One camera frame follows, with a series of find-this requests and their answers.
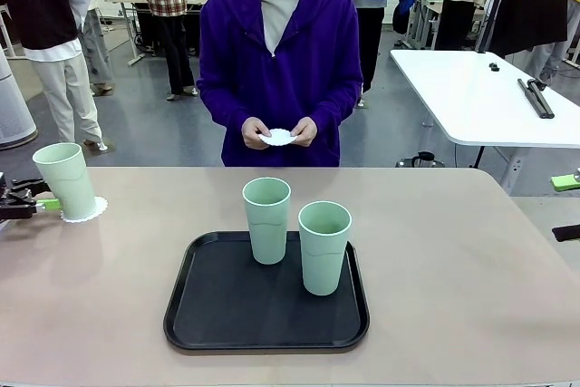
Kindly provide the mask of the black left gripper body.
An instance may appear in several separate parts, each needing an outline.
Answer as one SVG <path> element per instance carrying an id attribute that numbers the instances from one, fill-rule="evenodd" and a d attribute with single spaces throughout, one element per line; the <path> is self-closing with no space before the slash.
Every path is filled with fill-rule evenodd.
<path id="1" fill-rule="evenodd" d="M 6 189 L 1 195 L 2 220 L 28 219 L 36 213 L 36 201 L 30 189 Z"/>

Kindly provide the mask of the person's right hand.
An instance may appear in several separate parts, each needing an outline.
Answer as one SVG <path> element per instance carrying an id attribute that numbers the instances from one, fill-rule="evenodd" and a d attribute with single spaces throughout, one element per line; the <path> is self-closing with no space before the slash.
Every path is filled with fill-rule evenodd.
<path id="1" fill-rule="evenodd" d="M 271 133 L 267 126 L 256 117 L 249 117 L 244 121 L 241 134 L 245 145 L 251 150 L 264 150 L 269 147 L 261 136 L 269 138 Z"/>

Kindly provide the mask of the person's left hand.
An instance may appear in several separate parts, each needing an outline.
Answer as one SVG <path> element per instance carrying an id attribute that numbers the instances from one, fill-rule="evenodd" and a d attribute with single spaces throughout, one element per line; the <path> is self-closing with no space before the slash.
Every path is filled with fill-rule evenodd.
<path id="1" fill-rule="evenodd" d="M 292 144 L 309 147 L 317 135 L 318 129 L 315 122 L 310 117 L 303 117 L 291 131 L 294 139 Z"/>

